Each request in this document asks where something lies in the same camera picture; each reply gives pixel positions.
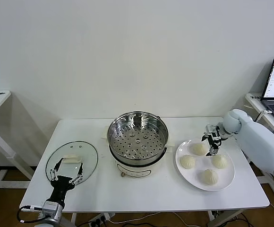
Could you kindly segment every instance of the metal frame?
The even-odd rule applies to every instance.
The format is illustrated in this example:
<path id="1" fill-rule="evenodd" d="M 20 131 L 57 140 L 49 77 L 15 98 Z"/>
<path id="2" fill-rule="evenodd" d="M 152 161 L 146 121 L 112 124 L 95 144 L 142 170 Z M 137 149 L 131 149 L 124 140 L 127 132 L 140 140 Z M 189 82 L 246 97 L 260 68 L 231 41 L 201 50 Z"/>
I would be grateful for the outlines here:
<path id="1" fill-rule="evenodd" d="M 214 218 L 214 216 L 212 215 L 212 212 L 209 210 L 208 216 L 209 216 L 210 222 L 207 224 L 207 227 L 217 227 L 219 225 L 222 225 L 223 223 L 231 220 L 233 217 L 239 215 L 243 211 L 245 210 L 226 210 L 221 215 Z"/>
<path id="2" fill-rule="evenodd" d="M 26 189 L 30 181 L 3 181 L 7 170 L 0 170 L 0 188 Z"/>
<path id="3" fill-rule="evenodd" d="M 34 170 L 15 153 L 15 151 L 5 142 L 1 136 L 0 147 L 2 148 L 2 154 L 29 180 L 31 180 Z M 28 187 L 30 181 L 3 181 L 6 173 L 7 170 L 0 171 L 0 188 L 26 189 Z"/>

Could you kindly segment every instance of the table leg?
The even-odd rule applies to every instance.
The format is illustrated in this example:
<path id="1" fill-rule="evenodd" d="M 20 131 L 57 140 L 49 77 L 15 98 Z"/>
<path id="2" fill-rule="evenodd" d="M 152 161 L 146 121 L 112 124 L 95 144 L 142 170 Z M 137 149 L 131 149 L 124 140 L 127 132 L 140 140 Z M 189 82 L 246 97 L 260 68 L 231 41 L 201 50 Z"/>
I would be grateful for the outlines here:
<path id="1" fill-rule="evenodd" d="M 71 223 L 75 225 L 77 213 L 73 213 L 71 217 Z"/>
<path id="2" fill-rule="evenodd" d="M 273 177 L 269 173 L 266 173 L 266 172 L 263 172 L 263 171 L 262 171 L 262 173 L 263 173 L 264 176 L 257 176 L 258 181 L 260 182 L 260 184 L 264 184 L 264 183 L 269 184 L 269 186 L 271 187 L 271 189 L 274 192 L 274 179 L 273 179 Z"/>
<path id="3" fill-rule="evenodd" d="M 3 181 L 7 170 L 0 170 L 0 188 L 26 189 L 30 181 Z"/>
<path id="4" fill-rule="evenodd" d="M 29 180 L 32 179 L 34 170 L 22 160 L 15 151 L 0 137 L 0 147 L 3 149 L 3 155 L 17 168 L 21 171 Z"/>
<path id="5" fill-rule="evenodd" d="M 224 222 L 229 221 L 234 216 L 242 213 L 244 210 L 226 210 L 221 215 L 217 216 L 214 220 L 207 224 L 207 227 L 217 227 L 222 225 Z"/>
<path id="6" fill-rule="evenodd" d="M 60 225 L 64 227 L 76 227 L 75 224 L 71 223 L 68 219 L 64 217 L 61 218 Z"/>

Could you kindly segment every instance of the white desk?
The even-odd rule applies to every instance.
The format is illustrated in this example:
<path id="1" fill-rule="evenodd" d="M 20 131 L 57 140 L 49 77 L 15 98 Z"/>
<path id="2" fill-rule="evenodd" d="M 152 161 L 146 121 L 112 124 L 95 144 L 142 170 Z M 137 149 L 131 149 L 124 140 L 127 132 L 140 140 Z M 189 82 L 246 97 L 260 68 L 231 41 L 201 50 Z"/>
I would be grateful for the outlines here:
<path id="1" fill-rule="evenodd" d="M 7 98 L 11 95 L 10 91 L 0 91 L 5 92 L 4 94 L 0 95 L 0 106 L 7 100 Z M 29 179 L 32 178 L 34 173 L 33 169 L 24 161 L 22 160 L 16 152 L 4 141 L 2 137 L 0 137 L 0 146 L 2 148 L 2 154 L 16 167 L 18 168 L 26 177 Z M 14 181 L 3 181 L 5 174 L 7 173 L 6 170 L 0 171 L 0 188 L 27 188 L 29 182 L 21 181 L 21 182 L 14 182 Z"/>
<path id="2" fill-rule="evenodd" d="M 216 226 L 220 220 L 228 220 L 242 209 L 269 205 L 260 183 L 234 139 L 223 143 L 236 168 L 231 186 L 223 191 L 200 190 L 186 182 L 175 169 L 173 158 L 178 145 L 188 139 L 201 137 L 207 124 L 216 124 L 222 118 L 164 118 L 175 148 L 172 153 L 165 154 L 159 171 L 140 179 L 120 176 L 107 141 L 101 139 L 104 129 L 112 120 L 61 120 L 20 206 L 42 206 L 49 198 L 52 187 L 45 174 L 47 160 L 61 145 L 76 140 L 91 143 L 98 152 L 99 160 L 91 177 L 67 193 L 64 212 L 235 210 L 211 222 L 210 226 Z"/>
<path id="3" fill-rule="evenodd" d="M 260 101 L 261 93 L 248 93 L 245 98 L 258 113 L 260 113 L 262 110 L 266 110 L 266 107 Z M 274 116 L 272 114 L 265 114 L 262 118 L 274 130 Z"/>

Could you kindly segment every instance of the black cable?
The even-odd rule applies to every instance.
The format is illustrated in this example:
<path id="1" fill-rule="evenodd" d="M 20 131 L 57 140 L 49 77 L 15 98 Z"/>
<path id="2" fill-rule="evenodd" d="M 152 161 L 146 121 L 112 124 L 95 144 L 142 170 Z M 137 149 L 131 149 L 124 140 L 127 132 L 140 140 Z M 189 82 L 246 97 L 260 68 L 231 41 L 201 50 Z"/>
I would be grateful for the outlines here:
<path id="1" fill-rule="evenodd" d="M 107 227 L 107 224 L 105 223 L 105 216 L 101 216 L 100 220 L 103 222 L 104 226 Z"/>
<path id="2" fill-rule="evenodd" d="M 241 213 L 241 215 L 246 219 L 246 221 L 247 221 L 247 223 L 248 223 L 248 227 L 254 227 L 254 226 L 248 221 L 247 217 L 246 217 L 243 213 Z"/>
<path id="3" fill-rule="evenodd" d="M 85 225 L 85 224 L 89 224 L 89 223 L 92 223 L 93 221 L 87 221 L 87 222 L 84 222 L 84 223 L 81 223 L 80 225 L 78 225 L 77 227 L 81 227 L 81 226 L 83 226 L 83 225 Z"/>
<path id="4" fill-rule="evenodd" d="M 146 223 L 140 223 L 140 224 L 126 223 L 122 227 L 125 227 L 125 226 L 142 226 L 142 225 L 148 225 L 148 226 L 151 226 L 151 227 L 158 227 L 158 226 L 153 226 L 152 224 L 147 223 L 147 222 Z"/>
<path id="5" fill-rule="evenodd" d="M 239 221 L 239 220 L 241 220 L 241 221 L 245 221 L 247 224 L 250 224 L 249 222 L 247 222 L 246 220 L 244 220 L 244 219 L 241 219 L 241 218 L 237 218 L 237 219 L 234 219 L 234 220 L 230 220 L 230 221 L 226 221 L 226 222 L 224 222 L 222 225 L 219 225 L 218 227 L 223 227 L 223 226 L 226 226 L 227 225 L 227 223 L 230 223 L 230 222 L 233 222 L 233 221 Z"/>
<path id="6" fill-rule="evenodd" d="M 30 209 L 31 206 L 22 206 L 21 208 L 19 208 L 19 210 L 17 211 L 17 214 L 16 214 L 16 217 L 18 219 L 19 222 L 21 223 L 35 223 L 35 222 L 39 222 L 39 221 L 42 221 L 42 220 L 45 220 L 46 218 L 49 218 L 50 216 L 45 216 L 43 218 L 40 218 L 40 219 L 36 219 L 36 220 L 22 220 L 20 217 L 19 217 L 19 213 L 22 211 L 22 209 Z M 34 208 L 35 210 L 42 210 L 41 208 L 38 208 L 38 207 L 35 207 Z"/>

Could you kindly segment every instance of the white table frame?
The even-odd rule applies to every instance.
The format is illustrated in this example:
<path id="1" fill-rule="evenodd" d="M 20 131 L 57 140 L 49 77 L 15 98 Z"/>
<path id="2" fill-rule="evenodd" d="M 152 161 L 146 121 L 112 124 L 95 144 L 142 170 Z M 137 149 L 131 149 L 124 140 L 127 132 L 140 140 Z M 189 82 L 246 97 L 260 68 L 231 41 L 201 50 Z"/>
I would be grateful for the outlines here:
<path id="1" fill-rule="evenodd" d="M 0 106 L 10 96 L 10 91 L 0 91 L 5 94 L 0 95 Z M 11 162 L 19 171 L 21 171 L 29 180 L 32 179 L 34 170 L 5 142 L 0 136 L 0 147 L 2 148 L 2 154 Z M 26 189 L 29 185 L 29 181 L 3 181 L 7 170 L 0 171 L 0 188 L 10 189 Z"/>
<path id="2" fill-rule="evenodd" d="M 266 107 L 261 103 L 261 93 L 248 93 L 245 96 L 246 100 L 249 102 L 249 104 L 258 112 L 265 110 Z M 272 114 L 265 114 L 262 117 L 266 123 L 271 127 L 273 133 L 274 133 L 274 116 Z M 261 171 L 263 176 L 258 176 L 257 179 L 260 182 L 260 184 L 269 184 L 271 189 L 274 192 L 274 179 L 273 177 L 264 171 Z"/>

